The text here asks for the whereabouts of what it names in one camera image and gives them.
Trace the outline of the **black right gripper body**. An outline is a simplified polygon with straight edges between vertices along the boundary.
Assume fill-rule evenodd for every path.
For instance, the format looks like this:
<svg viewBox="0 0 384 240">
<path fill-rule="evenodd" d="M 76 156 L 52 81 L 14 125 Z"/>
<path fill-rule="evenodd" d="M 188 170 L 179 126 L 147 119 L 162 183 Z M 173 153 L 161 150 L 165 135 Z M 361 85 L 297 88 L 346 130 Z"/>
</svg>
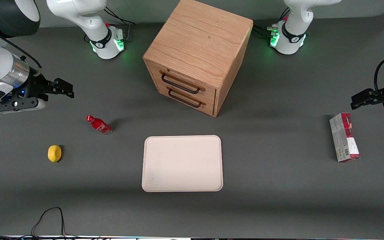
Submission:
<svg viewBox="0 0 384 240">
<path fill-rule="evenodd" d="M 39 94 L 47 94 L 48 83 L 47 80 L 42 74 L 35 77 L 34 74 L 37 73 L 37 70 L 34 68 L 29 69 L 29 76 L 20 87 L 16 89 L 16 96 L 20 98 L 38 98 Z"/>
</svg>

